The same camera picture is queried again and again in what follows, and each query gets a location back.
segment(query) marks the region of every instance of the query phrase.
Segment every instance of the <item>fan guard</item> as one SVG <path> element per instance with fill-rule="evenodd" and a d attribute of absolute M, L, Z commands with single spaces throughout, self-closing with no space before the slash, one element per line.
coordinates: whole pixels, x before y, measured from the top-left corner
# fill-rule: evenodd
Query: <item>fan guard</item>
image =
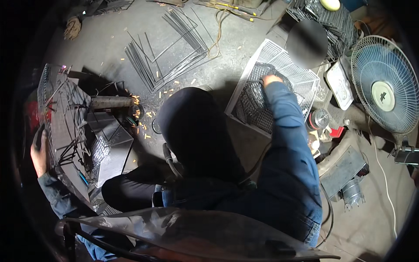
<path fill-rule="evenodd" d="M 419 86 L 405 54 L 381 36 L 367 36 L 351 57 L 352 80 L 370 116 L 393 133 L 412 131 L 419 119 Z"/>

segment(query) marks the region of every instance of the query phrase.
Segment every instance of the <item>wire cage panel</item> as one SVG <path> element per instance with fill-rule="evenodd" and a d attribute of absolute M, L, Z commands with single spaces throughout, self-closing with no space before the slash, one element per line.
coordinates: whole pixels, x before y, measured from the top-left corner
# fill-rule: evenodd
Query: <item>wire cage panel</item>
<path fill-rule="evenodd" d="M 260 81 L 268 74 L 281 77 L 296 95 L 304 119 L 310 112 L 320 79 L 313 71 L 295 65 L 285 49 L 264 40 L 247 63 L 225 113 L 270 137 L 273 117 Z"/>

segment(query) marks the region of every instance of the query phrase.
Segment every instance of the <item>blue jacket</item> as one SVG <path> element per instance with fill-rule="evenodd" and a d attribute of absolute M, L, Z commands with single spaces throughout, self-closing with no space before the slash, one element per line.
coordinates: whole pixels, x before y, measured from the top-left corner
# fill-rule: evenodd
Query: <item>blue jacket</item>
<path fill-rule="evenodd" d="M 268 224 L 295 239 L 315 246 L 319 236 L 322 208 L 316 163 L 307 146 L 307 131 L 297 98 L 280 82 L 269 84 L 266 96 L 274 116 L 272 146 L 266 153 L 257 189 L 243 192 L 236 185 L 211 178 L 188 178 L 177 182 L 176 197 L 163 196 L 166 206 L 195 210 L 221 210 L 239 213 Z M 60 218 L 95 216 L 48 172 L 38 179 L 42 190 Z M 106 242 L 127 244 L 125 236 L 89 229 Z M 91 242 L 85 243 L 93 259 L 116 258 Z"/>

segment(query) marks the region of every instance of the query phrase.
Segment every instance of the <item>person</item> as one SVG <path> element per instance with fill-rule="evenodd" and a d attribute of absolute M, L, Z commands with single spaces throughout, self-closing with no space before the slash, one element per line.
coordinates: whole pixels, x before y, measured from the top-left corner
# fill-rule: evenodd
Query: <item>person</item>
<path fill-rule="evenodd" d="M 163 190 L 164 206 L 188 210 L 219 210 L 261 221 L 283 233 L 315 246 L 319 236 L 322 207 L 316 163 L 307 146 L 307 131 L 296 96 L 274 75 L 263 77 L 273 113 L 272 146 L 261 164 L 257 188 L 243 190 L 246 177 L 233 148 L 223 113 L 210 93 L 183 88 L 164 102 L 157 121 L 169 148 L 184 168 L 184 179 Z M 34 141 L 31 156 L 39 184 L 60 217 L 96 216 L 48 172 L 46 134 Z M 159 170 L 142 165 L 128 174 L 109 179 L 102 187 L 104 200 L 128 212 L 152 206 Z M 127 238 L 90 229 L 92 235 L 115 245 Z M 93 259 L 116 256 L 80 238 Z"/>

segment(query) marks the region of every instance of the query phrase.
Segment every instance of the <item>denim sleeve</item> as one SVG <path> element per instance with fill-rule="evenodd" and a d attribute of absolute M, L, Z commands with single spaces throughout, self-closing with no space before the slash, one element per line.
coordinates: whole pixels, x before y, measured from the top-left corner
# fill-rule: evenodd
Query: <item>denim sleeve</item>
<path fill-rule="evenodd" d="M 52 210 L 60 219 L 64 216 L 73 218 L 97 216 L 93 210 L 71 193 L 56 176 L 51 175 L 49 172 L 40 176 L 38 178 L 38 183 L 51 204 Z M 81 227 L 83 231 L 96 238 L 101 238 L 104 242 L 114 244 L 122 248 L 133 247 L 126 236 L 111 231 L 92 228 L 83 224 L 81 224 Z M 117 256 L 113 253 L 94 245 L 87 239 L 84 239 L 81 236 L 77 237 L 84 243 L 93 260 L 107 261 L 117 258 Z"/>
<path fill-rule="evenodd" d="M 266 153 L 258 189 L 280 200 L 283 211 L 302 220 L 305 242 L 316 244 L 322 219 L 319 176 L 316 162 L 307 146 L 307 130 L 297 98 L 281 82 L 272 82 L 266 96 L 273 113 L 272 146 Z"/>

